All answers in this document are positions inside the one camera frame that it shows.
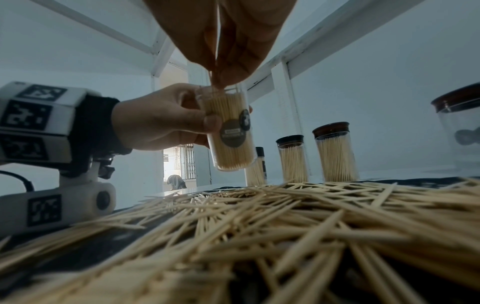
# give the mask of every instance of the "black table surface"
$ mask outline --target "black table surface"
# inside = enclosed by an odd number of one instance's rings
[[[440,188],[460,181],[462,180],[459,178],[450,177],[440,179],[381,180],[375,182],[388,184],[396,182],[399,185]],[[166,215],[157,221],[151,222],[143,230],[111,229],[71,245],[68,249],[59,251],[48,258],[34,260],[28,264],[11,269],[0,275],[0,298],[8,296],[15,290],[31,285],[32,278],[35,276],[52,272],[81,271],[96,265],[120,252],[136,239],[161,225],[171,216]],[[19,244],[51,232],[14,236],[2,251],[8,251]],[[479,302],[479,293],[477,292],[452,284],[406,264],[393,260],[388,261],[400,275],[406,278],[431,303],[460,304]],[[253,264],[242,264],[238,269],[234,270],[236,279],[230,283],[232,303],[253,304],[261,302],[267,295],[267,289],[256,267]],[[379,303],[371,290],[362,287],[362,284],[365,285],[365,278],[361,275],[351,254],[346,252],[337,276],[330,285],[330,289],[346,302]]]

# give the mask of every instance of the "clear plastic container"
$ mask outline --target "clear plastic container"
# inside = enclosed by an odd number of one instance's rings
[[[312,131],[320,154],[326,182],[350,182],[359,179],[348,122],[324,125]]]
[[[457,168],[467,175],[480,172],[480,83],[433,100]]]
[[[245,168],[245,181],[248,187],[267,184],[267,169],[265,167],[265,152],[263,147],[256,147],[258,158]]]
[[[215,168],[237,171],[250,166],[257,153],[245,90],[240,84],[223,90],[202,87],[196,91],[196,100],[207,114],[217,114],[223,121],[219,132],[207,135]]]
[[[276,144],[280,153],[283,181],[289,183],[308,182],[309,172],[305,157],[304,136],[282,137],[276,141]]]

